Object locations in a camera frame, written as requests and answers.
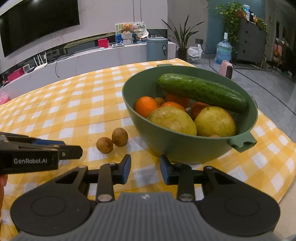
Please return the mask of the brown longan fruit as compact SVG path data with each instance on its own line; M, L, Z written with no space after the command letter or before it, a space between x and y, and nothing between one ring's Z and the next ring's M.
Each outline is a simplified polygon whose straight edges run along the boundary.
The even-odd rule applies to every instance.
M128 133L124 128L116 128L112 133L112 142L118 146L123 147L128 142Z
M97 140L96 147L101 153L107 154L113 150L113 142L108 137L101 137Z

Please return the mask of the green colander bowl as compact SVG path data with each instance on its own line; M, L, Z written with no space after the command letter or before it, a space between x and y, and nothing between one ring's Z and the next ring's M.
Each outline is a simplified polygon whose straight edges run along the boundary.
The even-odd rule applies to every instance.
M159 65L130 77L122 96L140 137L157 156L201 164L257 143L251 134L255 101L211 71Z

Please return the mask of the pink tissue box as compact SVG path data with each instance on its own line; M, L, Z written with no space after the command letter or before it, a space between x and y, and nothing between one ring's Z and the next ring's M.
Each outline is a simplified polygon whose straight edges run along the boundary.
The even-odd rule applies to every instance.
M0 105L7 103L9 100L9 97L5 92L0 93Z

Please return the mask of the yellow checkered tablecloth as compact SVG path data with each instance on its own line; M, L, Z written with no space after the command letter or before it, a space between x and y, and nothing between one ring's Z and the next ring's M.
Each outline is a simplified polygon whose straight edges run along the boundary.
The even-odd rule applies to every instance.
M11 240L17 231L11 221L10 207L20 195L78 166L97 169L108 162L119 162L125 154L132 157L132 170L120 192L175 193L176 186L163 183L159 161L140 138L122 98L122 86L136 73L157 66L157 62L134 63L100 69L70 77L17 97L1 106L1 131L30 137L63 140L83 148L79 160L60 161L57 171L11 175L6 182L1 213L1 240ZM280 125L288 112L275 108L278 118L267 112L271 99L256 97L258 121L252 130L257 144L244 153L230 150L210 165L260 189L280 203L281 216L275 229L279 237L295 233L295 128ZM124 128L128 142L113 144L103 154L96 142L101 137L112 140L116 128Z

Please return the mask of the yellow pear left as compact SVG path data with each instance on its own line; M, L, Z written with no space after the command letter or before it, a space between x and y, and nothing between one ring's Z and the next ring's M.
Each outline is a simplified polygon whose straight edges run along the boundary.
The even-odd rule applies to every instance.
M178 108L170 106L157 108L149 114L147 120L178 133L197 135L196 125L191 117Z

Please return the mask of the yellow pear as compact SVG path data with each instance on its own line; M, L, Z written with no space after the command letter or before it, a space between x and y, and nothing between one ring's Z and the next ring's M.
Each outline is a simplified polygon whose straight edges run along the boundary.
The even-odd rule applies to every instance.
M232 137L236 134L236 123L223 108L209 106L203 108L194 120L197 135L203 137Z
M157 108L149 114L147 120L178 133L197 135L196 125L191 117L178 108L170 106Z

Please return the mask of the yellow pear right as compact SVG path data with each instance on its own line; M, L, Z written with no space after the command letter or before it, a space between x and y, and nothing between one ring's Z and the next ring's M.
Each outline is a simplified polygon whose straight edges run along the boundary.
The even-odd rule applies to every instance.
M203 137L232 137L236 134L236 123L223 108L209 106L203 108L194 120L197 135Z

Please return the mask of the white TV console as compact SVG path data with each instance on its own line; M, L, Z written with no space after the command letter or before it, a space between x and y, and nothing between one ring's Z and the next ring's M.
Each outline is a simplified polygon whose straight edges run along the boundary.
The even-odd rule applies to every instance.
M146 44L133 44L104 50L93 49L25 74L1 88L1 94L14 99L32 90L85 73L120 65L146 62Z

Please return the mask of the orange mandarin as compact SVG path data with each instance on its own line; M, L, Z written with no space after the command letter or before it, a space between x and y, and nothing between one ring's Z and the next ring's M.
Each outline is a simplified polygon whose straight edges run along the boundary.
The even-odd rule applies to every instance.
M139 98L134 105L134 110L144 118L147 118L149 114L157 108L158 105L156 101L149 96Z

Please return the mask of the white wifi router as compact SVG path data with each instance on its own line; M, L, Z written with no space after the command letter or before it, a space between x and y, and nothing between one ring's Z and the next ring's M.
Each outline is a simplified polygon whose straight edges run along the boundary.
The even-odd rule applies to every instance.
M38 70L38 69L41 69L45 66L47 66L48 64L48 61L47 61L47 53L44 52L44 54L39 54L37 55L37 57L34 57L34 61L35 61L35 64L36 64L36 67L34 68L34 70Z

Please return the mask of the green cucumber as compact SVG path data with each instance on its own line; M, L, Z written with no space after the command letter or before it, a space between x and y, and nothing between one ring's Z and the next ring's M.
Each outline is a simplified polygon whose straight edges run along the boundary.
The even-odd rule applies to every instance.
M246 98L236 90L199 77L165 73L158 78L157 84L166 92L236 113L243 112L248 106Z

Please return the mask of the red box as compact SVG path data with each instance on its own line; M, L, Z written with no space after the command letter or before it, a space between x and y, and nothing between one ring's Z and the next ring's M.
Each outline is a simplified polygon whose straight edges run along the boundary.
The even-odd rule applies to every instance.
M98 39L98 46L99 48L108 48L109 40L107 38Z

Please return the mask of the white plastic bag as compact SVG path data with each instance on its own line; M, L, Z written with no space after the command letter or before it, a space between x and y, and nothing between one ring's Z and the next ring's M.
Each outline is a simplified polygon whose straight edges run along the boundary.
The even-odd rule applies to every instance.
M187 61L190 63L201 63L202 53L203 50L200 44L197 46L190 46L187 49Z

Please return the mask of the blue-grey trash bin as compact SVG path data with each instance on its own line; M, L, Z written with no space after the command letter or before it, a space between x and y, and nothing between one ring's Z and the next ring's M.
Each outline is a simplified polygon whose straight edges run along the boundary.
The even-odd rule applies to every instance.
M168 39L163 37L147 38L147 61L168 59Z

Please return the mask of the blue water jug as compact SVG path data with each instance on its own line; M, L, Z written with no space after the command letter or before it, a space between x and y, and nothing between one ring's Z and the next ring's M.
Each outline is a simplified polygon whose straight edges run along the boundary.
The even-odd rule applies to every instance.
M230 62L232 56L232 46L228 41L228 33L224 33L224 38L217 44L215 62L221 64L224 60Z

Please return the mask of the potted green plant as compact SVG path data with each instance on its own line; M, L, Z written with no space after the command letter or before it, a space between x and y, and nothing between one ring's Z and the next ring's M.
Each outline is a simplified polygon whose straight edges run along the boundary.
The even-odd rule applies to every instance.
M179 47L178 58L184 61L187 61L187 49L188 49L187 44L188 44L189 38L199 32L199 31L193 30L193 28L201 25L204 22L204 21L201 21L196 25L193 25L192 27L191 26L187 27L189 16L190 15L187 15L183 26L179 24L179 29L177 29L177 27L172 21L170 21L172 24L170 25L166 21L161 19L161 21L173 32L173 35L168 35L168 36L173 38L177 42L177 46Z

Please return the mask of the teddy bear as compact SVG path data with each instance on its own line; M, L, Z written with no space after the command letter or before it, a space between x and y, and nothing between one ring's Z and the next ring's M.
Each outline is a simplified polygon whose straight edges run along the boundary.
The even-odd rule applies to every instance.
M132 27L133 27L132 23L124 23L124 24L122 24L121 33L122 34L133 33Z

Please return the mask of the dark grey drawer cabinet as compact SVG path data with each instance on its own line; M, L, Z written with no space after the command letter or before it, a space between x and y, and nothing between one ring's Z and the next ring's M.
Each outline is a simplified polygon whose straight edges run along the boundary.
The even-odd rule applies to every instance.
M241 19L236 60L260 63L263 59L266 31L254 23Z

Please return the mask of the trailing ivy plant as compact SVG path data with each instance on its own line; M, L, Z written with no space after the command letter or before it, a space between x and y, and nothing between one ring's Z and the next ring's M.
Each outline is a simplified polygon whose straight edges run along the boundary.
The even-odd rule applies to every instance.
M239 30L242 19L245 19L246 12L243 5L237 1L219 4L216 12L223 16L224 30L228 33L228 40L234 46L239 44Z

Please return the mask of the black wall television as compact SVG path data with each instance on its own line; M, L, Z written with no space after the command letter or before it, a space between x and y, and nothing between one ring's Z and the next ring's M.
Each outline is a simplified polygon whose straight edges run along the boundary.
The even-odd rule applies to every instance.
M4 56L46 35L79 24L77 0L21 1L1 15Z

